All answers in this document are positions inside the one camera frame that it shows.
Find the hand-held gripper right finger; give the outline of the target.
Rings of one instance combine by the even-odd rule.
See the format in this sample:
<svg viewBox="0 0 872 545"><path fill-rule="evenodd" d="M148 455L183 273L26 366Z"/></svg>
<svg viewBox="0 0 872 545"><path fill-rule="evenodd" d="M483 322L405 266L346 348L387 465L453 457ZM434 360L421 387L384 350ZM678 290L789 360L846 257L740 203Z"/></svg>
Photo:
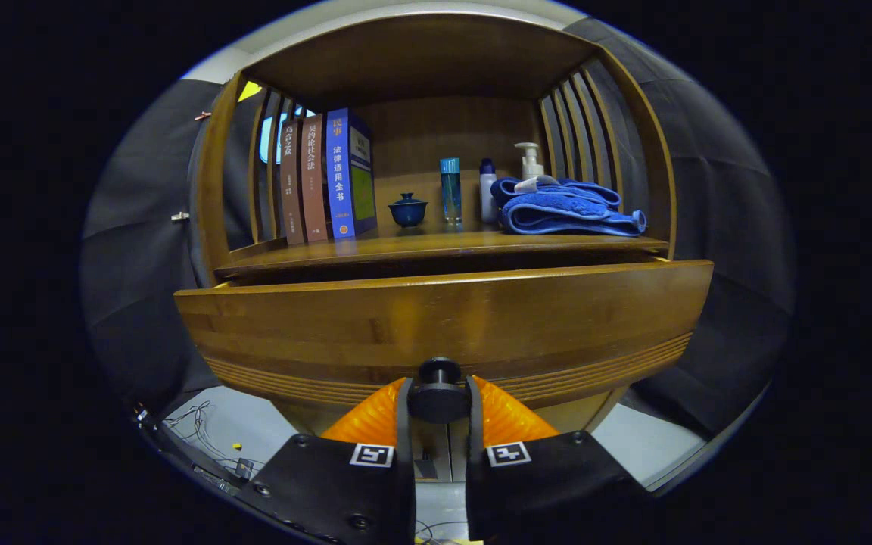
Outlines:
<svg viewBox="0 0 872 545"><path fill-rule="evenodd" d="M466 515L487 544L601 544L639 528L652 496L591 432L559 432L470 375Z"/></svg>

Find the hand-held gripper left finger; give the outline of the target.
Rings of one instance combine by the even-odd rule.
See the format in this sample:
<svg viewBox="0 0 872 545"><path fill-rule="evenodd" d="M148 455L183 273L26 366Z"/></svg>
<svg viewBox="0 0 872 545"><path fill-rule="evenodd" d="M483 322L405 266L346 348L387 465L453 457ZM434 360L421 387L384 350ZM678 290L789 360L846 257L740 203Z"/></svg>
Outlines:
<svg viewBox="0 0 872 545"><path fill-rule="evenodd" d="M390 443L333 441L294 434L236 501L285 532L291 544L412 544L416 493L411 418L412 378L398 383L385 428Z"/></svg>

